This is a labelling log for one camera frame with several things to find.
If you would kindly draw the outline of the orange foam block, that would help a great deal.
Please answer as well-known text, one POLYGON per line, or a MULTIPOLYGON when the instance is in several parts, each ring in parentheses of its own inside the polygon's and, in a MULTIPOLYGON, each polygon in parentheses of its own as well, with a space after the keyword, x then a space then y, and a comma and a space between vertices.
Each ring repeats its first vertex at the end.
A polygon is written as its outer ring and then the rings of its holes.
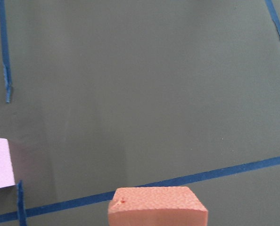
POLYGON ((108 206, 110 226, 206 226, 208 210, 186 186, 122 187, 108 206))

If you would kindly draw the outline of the pink foam block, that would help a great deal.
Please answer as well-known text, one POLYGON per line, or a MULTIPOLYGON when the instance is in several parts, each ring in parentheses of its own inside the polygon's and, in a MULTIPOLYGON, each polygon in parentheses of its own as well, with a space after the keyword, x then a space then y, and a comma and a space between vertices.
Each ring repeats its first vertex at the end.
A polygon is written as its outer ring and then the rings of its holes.
POLYGON ((15 185, 8 140, 0 138, 0 188, 15 185))

